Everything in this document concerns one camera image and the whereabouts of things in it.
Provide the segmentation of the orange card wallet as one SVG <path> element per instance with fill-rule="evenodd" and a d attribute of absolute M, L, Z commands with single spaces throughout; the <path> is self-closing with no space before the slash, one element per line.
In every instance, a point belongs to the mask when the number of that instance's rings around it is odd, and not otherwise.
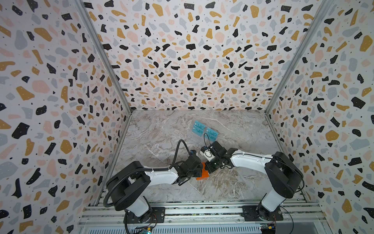
<path fill-rule="evenodd" d="M 209 173 L 208 171 L 205 169 L 205 166 L 206 166 L 206 163 L 203 162 L 202 163 L 202 172 L 201 172 L 201 176 L 200 177 L 197 177 L 196 180 L 206 180 L 209 178 Z"/>

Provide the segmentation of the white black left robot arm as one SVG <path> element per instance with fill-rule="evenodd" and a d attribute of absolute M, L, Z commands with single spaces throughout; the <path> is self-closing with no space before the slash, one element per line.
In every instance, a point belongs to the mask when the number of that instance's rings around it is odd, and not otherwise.
<path fill-rule="evenodd" d="M 116 211 L 127 211 L 144 222 L 153 212 L 143 196 L 148 187 L 159 184 L 181 186 L 191 178 L 202 177 L 203 170 L 204 164 L 195 150 L 187 160 L 174 161 L 168 167 L 151 168 L 134 161 L 108 180 L 103 205 L 106 208 L 113 206 Z"/>

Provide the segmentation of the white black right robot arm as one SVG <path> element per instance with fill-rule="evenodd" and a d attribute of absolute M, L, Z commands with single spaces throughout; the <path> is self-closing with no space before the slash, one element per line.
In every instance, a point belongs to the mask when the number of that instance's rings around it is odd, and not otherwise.
<path fill-rule="evenodd" d="M 259 155 L 236 148 L 225 149 L 217 141 L 204 146 L 200 154 L 207 159 L 205 170 L 212 174 L 224 167 L 243 167 L 267 175 L 272 189 L 258 205 L 259 212 L 272 213 L 286 200 L 298 193 L 303 174 L 282 152 Z"/>

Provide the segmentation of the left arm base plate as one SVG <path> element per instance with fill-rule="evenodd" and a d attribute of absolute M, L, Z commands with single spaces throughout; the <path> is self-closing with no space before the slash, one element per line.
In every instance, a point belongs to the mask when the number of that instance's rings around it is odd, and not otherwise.
<path fill-rule="evenodd" d="M 165 220 L 165 210 L 165 207 L 150 207 L 150 209 L 140 217 L 128 211 L 126 213 L 127 218 L 125 218 L 123 222 L 127 224 L 163 223 Z"/>

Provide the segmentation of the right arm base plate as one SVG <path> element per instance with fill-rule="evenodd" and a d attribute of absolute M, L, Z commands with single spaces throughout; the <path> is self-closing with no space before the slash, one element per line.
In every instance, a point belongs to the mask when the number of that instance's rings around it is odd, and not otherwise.
<path fill-rule="evenodd" d="M 268 211 L 261 204 L 258 206 L 247 205 L 242 207 L 242 217 L 245 221 L 283 221 L 280 206 L 275 211 Z"/>

